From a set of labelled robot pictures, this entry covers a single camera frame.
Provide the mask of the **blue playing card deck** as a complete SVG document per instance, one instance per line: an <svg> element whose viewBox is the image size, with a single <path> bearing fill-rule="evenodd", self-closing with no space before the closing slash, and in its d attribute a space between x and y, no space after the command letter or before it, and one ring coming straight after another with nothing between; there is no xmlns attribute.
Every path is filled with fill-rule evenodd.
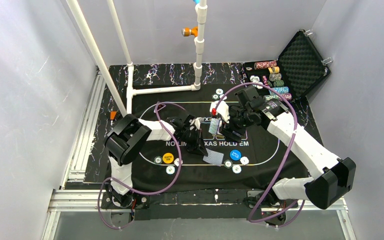
<svg viewBox="0 0 384 240"><path fill-rule="evenodd" d="M226 122L222 118L212 117L209 123L208 132L216 139L225 139L225 136L221 133Z"/></svg>

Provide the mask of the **blue small blind button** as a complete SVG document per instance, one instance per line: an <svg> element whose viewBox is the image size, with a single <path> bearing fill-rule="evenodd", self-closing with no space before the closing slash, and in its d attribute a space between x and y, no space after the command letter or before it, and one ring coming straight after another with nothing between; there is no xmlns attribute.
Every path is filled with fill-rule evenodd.
<svg viewBox="0 0 384 240"><path fill-rule="evenodd" d="M242 158L242 153L237 149L233 149L229 156L233 161L239 161Z"/></svg>

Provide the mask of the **white blue poker chip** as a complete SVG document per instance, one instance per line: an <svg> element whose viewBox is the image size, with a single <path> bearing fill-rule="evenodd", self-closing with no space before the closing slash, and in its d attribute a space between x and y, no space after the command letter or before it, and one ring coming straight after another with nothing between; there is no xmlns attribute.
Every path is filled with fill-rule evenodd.
<svg viewBox="0 0 384 240"><path fill-rule="evenodd" d="M176 166L176 167L179 167L181 164L183 163L182 160L180 160L179 158L176 158L173 162L173 164Z"/></svg>
<svg viewBox="0 0 384 240"><path fill-rule="evenodd" d="M227 97L226 97L224 94L222 94L222 95L219 96L219 99L220 99L221 101L226 101L226 100L227 100Z"/></svg>
<svg viewBox="0 0 384 240"><path fill-rule="evenodd" d="M242 165L248 165L250 163L250 160L246 156L243 156L240 158L240 163Z"/></svg>

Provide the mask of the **green poker chip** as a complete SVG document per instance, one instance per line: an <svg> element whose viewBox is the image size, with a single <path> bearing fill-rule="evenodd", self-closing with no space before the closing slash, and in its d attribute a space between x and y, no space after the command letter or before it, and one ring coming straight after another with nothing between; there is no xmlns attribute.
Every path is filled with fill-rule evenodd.
<svg viewBox="0 0 384 240"><path fill-rule="evenodd" d="M225 168L230 169L233 166L233 162L231 160L227 159L227 160L224 161L223 165L224 165Z"/></svg>
<svg viewBox="0 0 384 240"><path fill-rule="evenodd" d="M219 95L218 94L213 94L212 95L212 99L213 100L218 100L220 97L219 97Z"/></svg>
<svg viewBox="0 0 384 240"><path fill-rule="evenodd" d="M163 163L163 158L161 156L156 156L154 158L154 163L157 164L157 165L160 165Z"/></svg>

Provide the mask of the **yellow big blind button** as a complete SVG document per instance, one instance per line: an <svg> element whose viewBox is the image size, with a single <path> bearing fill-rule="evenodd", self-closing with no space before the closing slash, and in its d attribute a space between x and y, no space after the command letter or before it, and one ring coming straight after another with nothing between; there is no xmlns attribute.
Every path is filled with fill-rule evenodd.
<svg viewBox="0 0 384 240"><path fill-rule="evenodd" d="M175 160L174 155L170 152L167 152L162 156L162 161L165 164L172 164L174 160Z"/></svg>

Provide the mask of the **white light-blue ten chip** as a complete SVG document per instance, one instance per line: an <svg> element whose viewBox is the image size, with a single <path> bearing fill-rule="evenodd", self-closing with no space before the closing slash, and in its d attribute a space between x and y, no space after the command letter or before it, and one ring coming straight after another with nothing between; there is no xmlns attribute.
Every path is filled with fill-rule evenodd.
<svg viewBox="0 0 384 240"><path fill-rule="evenodd" d="M240 174L242 172L242 167L238 164L233 165L231 169L235 174Z"/></svg>

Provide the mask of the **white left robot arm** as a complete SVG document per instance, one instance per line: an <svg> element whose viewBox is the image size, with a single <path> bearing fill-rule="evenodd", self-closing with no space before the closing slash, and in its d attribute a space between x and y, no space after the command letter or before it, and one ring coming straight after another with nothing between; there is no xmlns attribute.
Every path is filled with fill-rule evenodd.
<svg viewBox="0 0 384 240"><path fill-rule="evenodd" d="M108 151L111 177L123 184L112 181L115 193L123 196L133 187L132 162L137 158L147 141L170 141L185 143L186 150L195 155L208 156L202 138L200 122L186 113L161 121L149 121L127 114L107 134L104 146Z"/></svg>

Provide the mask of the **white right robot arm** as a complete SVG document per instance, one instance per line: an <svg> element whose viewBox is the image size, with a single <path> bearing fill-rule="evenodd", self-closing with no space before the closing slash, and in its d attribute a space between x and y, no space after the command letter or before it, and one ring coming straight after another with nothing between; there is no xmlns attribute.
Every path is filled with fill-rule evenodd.
<svg viewBox="0 0 384 240"><path fill-rule="evenodd" d="M234 87L238 106L227 105L223 96L212 103L209 111L219 120L216 131L226 139L238 142L246 128L264 128L287 147L264 194L274 193L279 200L310 201L317 208L326 210L352 189L356 163L327 150L299 125L295 110L284 96L270 89L276 98L266 100L256 87L255 83ZM308 177L278 178L289 153L306 167Z"/></svg>

